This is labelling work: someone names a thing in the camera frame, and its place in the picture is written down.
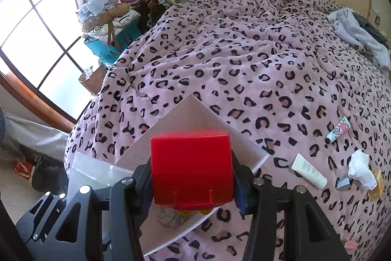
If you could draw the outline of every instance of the silver bolt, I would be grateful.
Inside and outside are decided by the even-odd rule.
[[[253,180],[253,184],[256,186],[261,186],[264,183],[265,183],[265,181],[261,177],[254,178],[254,180]]]
[[[296,186],[296,191],[300,194],[304,194],[307,191],[307,188],[303,185]]]
[[[121,183],[123,183],[124,185],[130,185],[134,182],[134,179],[132,177],[125,177]]]

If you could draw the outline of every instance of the lotion tube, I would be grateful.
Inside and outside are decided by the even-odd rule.
[[[323,189],[327,184],[326,177],[312,166],[300,153],[297,154],[292,164],[292,169],[319,189]]]

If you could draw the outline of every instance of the open box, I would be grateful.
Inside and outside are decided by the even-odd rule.
[[[235,152],[238,160],[242,165],[247,165],[255,173],[259,167],[265,162],[268,154],[248,140],[240,132],[236,131],[210,108],[202,104],[192,95],[188,95],[176,107],[162,117],[155,125],[148,129],[118,160],[117,167],[127,169],[130,174],[137,166],[145,164],[151,155],[150,140],[152,137],[162,132],[168,131],[195,131],[205,129],[218,129],[229,134],[231,140],[231,148]],[[70,184],[72,180],[72,172],[70,175]],[[151,254],[157,250],[168,246],[175,240],[183,237],[185,234],[199,226],[217,208],[212,210],[208,215],[203,215],[199,212],[194,214],[188,221],[179,226],[179,228],[167,228],[158,222],[160,207],[152,203],[149,210],[148,218],[141,226],[142,236],[140,244],[144,255]]]

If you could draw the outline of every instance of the bed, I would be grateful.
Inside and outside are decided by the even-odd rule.
[[[369,4],[341,1],[361,13]],[[341,238],[358,243],[351,259],[367,260],[390,225],[390,81],[335,36],[325,18],[340,7],[333,0],[192,0],[171,7],[106,75],[69,136],[66,170],[75,151],[116,163],[192,94],[270,155],[261,175],[274,186],[305,185]],[[352,128],[325,145],[342,116]],[[335,189],[357,149],[382,171],[377,201],[357,181]],[[325,189],[290,169],[297,153],[328,179]],[[147,260],[240,260],[250,222],[228,204]],[[276,260],[283,223],[279,216]]]

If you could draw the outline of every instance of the plastic bag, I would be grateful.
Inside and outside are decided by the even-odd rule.
[[[113,186],[122,178],[131,177],[132,175],[132,170],[111,165],[76,152],[70,169],[66,202],[71,201],[81,186],[89,185],[92,189],[101,189]]]

